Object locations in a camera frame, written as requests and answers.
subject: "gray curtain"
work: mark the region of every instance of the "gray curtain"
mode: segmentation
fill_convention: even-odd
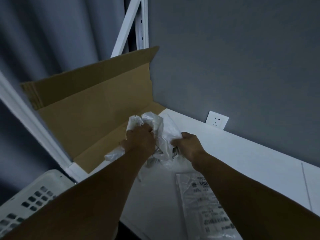
[[[0,0],[0,70],[17,84],[109,59],[124,16],[124,0]],[[0,102],[0,204],[53,168]]]

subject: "white metal shelf frame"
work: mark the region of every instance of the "white metal shelf frame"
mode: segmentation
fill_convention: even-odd
[[[111,58],[122,54],[134,20],[137,49],[146,49],[149,47],[148,0],[131,0]],[[43,125],[39,116],[37,116],[36,112],[30,104],[28,104],[29,102],[22,98],[22,93],[19,86],[13,86],[0,71],[0,99],[3,103],[70,177],[77,182],[85,179],[88,174],[76,163],[71,161],[67,153],[61,148],[55,138]]]

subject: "left hand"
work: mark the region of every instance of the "left hand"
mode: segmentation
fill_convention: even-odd
[[[151,126],[143,124],[142,126],[136,126],[133,130],[128,130],[127,139],[123,140],[120,145],[125,149],[126,153],[136,149],[149,158],[156,147],[156,140],[153,137]]]

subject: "hand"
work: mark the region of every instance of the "hand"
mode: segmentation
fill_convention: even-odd
[[[174,139],[171,145],[178,147],[182,155],[188,159],[195,170],[199,168],[203,161],[207,159],[207,153],[203,149],[198,137],[196,135],[182,132],[181,139]]]
[[[126,137],[127,139],[120,143],[126,153],[131,150],[139,150],[146,156],[146,159],[154,153],[156,140],[150,125],[136,126],[133,130],[127,131]]]

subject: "crumpled plastic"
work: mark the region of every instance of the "crumpled plastic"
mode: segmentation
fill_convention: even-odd
[[[182,138],[182,134],[170,118],[169,115],[160,117],[152,112],[144,113],[140,116],[134,115],[129,118],[127,131],[133,130],[136,126],[141,126],[147,123],[152,127],[154,138],[156,139],[156,147],[153,155],[147,159],[144,166],[138,174],[138,179],[141,181],[147,173],[146,169],[152,168],[156,163],[161,163],[166,169],[179,172],[185,168],[189,168],[188,161],[180,154],[177,147],[171,145],[173,139]],[[105,155],[105,160],[113,162],[125,154],[125,149],[118,146],[113,151]]]

